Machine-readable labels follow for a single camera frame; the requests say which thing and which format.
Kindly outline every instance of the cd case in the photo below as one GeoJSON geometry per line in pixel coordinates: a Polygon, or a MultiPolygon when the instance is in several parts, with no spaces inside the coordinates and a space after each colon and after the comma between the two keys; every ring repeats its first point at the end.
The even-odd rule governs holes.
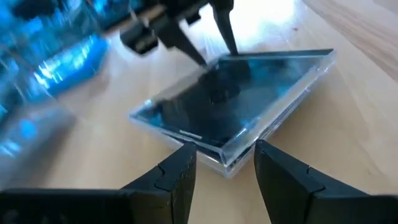
{"type": "Polygon", "coordinates": [[[333,49],[224,55],[132,110],[133,123],[232,177],[334,62],[333,49]]]}

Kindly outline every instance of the wooden table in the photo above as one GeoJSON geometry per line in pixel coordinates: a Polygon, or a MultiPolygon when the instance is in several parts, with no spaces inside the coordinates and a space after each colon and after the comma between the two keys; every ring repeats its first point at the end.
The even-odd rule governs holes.
{"type": "MultiPolygon", "coordinates": [[[[207,60],[227,52],[211,8],[183,28],[207,60]]],[[[334,48],[336,63],[270,142],[371,194],[398,193],[398,5],[394,0],[237,0],[240,51],[334,48]]],[[[41,187],[116,189],[171,150],[130,109],[197,69],[163,46],[140,58],[115,32],[101,74],[61,99],[79,117],[41,187]]],[[[190,223],[269,223],[250,161],[233,179],[198,164],[190,223]]]]}

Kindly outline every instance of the wooden surface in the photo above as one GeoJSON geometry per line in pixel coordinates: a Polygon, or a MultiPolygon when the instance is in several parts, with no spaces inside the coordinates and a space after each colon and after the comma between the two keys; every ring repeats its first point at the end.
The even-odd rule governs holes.
{"type": "MultiPolygon", "coordinates": [[[[207,60],[227,51],[210,7],[182,27],[207,60]]],[[[236,0],[240,51],[334,48],[335,66],[270,142],[371,194],[398,193],[395,0],[236,0]]],[[[130,109],[197,69],[163,46],[140,58],[115,32],[100,76],[61,99],[79,117],[42,187],[116,189],[171,150],[132,125],[130,109]]],[[[250,161],[233,179],[198,164],[190,223],[269,223],[250,161]]]]}

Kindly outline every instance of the blue object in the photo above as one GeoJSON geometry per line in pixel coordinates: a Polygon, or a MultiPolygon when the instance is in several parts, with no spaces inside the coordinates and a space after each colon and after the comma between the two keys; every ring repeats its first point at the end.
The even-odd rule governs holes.
{"type": "Polygon", "coordinates": [[[23,119],[19,122],[21,135],[26,139],[33,139],[37,135],[37,129],[33,122],[23,119]]]}
{"type": "Polygon", "coordinates": [[[93,35],[71,49],[44,61],[34,75],[52,96],[58,96],[94,77],[100,69],[107,49],[106,40],[93,35]]]}

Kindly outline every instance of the black robotic claw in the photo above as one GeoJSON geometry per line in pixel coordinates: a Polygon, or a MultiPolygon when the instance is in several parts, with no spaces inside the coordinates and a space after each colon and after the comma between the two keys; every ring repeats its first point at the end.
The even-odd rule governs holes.
{"type": "MultiPolygon", "coordinates": [[[[157,47],[156,38],[159,38],[167,48],[175,47],[187,54],[197,64],[206,65],[205,59],[182,32],[178,22],[185,19],[188,24],[193,24],[200,19],[199,9],[207,3],[213,7],[215,21],[231,55],[237,55],[238,50],[229,20],[234,0],[160,0],[159,4],[164,6],[164,10],[154,17],[147,18],[149,20],[147,27],[144,27],[143,23],[135,21],[131,27],[121,32],[121,40],[133,51],[145,54],[157,47]]],[[[152,4],[147,7],[147,10],[150,9],[153,9],[152,4]]]]}
{"type": "Polygon", "coordinates": [[[3,190],[0,221],[184,224],[195,177],[196,145],[188,143],[120,190],[3,190]]]}
{"type": "Polygon", "coordinates": [[[254,165],[272,223],[398,223],[396,196],[368,195],[265,141],[254,165]]]}

